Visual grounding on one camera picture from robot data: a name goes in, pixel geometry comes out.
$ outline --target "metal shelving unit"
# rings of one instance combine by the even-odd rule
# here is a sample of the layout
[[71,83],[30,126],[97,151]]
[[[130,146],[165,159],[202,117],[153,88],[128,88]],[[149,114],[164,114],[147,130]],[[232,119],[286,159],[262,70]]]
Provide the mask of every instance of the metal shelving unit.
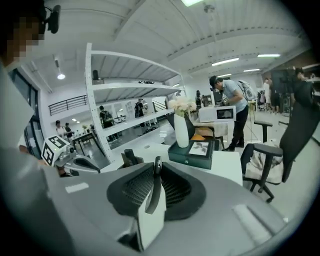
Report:
[[[93,83],[93,70],[100,71],[99,76],[102,80],[99,80],[98,83]],[[172,113],[173,109],[149,113],[143,117],[128,120],[103,129],[97,106],[106,103],[127,102],[139,98],[146,99],[171,95],[181,91],[181,87],[176,88],[164,84],[176,76],[182,78],[179,72],[154,61],[119,52],[92,50],[92,43],[87,44],[85,55],[87,98],[97,137],[110,163],[115,160],[115,157],[107,141],[109,135]],[[108,83],[107,79],[118,79],[128,82]],[[137,82],[141,80],[156,83]]]

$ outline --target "white microwave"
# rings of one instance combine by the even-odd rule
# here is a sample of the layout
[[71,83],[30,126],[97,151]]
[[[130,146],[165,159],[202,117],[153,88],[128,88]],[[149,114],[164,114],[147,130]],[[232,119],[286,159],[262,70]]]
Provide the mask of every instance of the white microwave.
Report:
[[200,123],[236,121],[236,106],[206,106],[199,109]]

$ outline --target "white vase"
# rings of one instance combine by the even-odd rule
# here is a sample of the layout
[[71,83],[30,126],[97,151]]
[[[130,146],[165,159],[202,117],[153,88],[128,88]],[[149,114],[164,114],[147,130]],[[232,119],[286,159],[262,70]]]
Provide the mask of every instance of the white vase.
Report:
[[174,130],[176,142],[180,148],[186,148],[189,145],[189,135],[186,120],[184,117],[174,114]]

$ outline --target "dark green box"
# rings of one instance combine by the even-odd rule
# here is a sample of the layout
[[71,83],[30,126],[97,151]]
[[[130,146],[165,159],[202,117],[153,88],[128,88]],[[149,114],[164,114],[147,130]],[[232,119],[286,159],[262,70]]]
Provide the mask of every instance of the dark green box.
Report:
[[[206,155],[190,154],[189,151],[193,147],[194,143],[208,143]],[[190,140],[187,147],[179,147],[175,142],[168,149],[169,159],[173,162],[184,164],[187,166],[194,166],[198,168],[211,169],[212,153],[213,150],[219,148],[219,142],[215,140],[203,141],[203,140]]]

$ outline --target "fluorescent light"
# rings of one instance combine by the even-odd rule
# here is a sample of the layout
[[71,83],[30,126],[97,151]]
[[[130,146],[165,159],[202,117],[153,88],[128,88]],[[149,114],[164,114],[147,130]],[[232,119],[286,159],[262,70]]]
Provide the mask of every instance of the fluorescent light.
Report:
[[218,78],[223,78],[223,77],[228,77],[231,76],[232,74],[222,74],[222,75],[218,75]]
[[65,79],[66,76],[65,76],[64,74],[59,74],[59,75],[57,76],[57,78],[58,78],[59,80],[62,80],[62,79]]
[[220,64],[228,63],[228,62],[236,62],[238,60],[239,60],[239,58],[227,59],[227,60],[223,60],[223,61],[220,61],[220,62],[217,62],[217,63],[213,63],[212,66],[217,66],[217,65],[220,65]]
[[247,69],[247,70],[244,70],[243,72],[251,72],[251,71],[259,71],[260,68],[255,68],[255,69]]
[[280,57],[280,54],[259,54],[258,57]]
[[196,3],[202,2],[203,0],[182,0],[186,7],[192,6]]

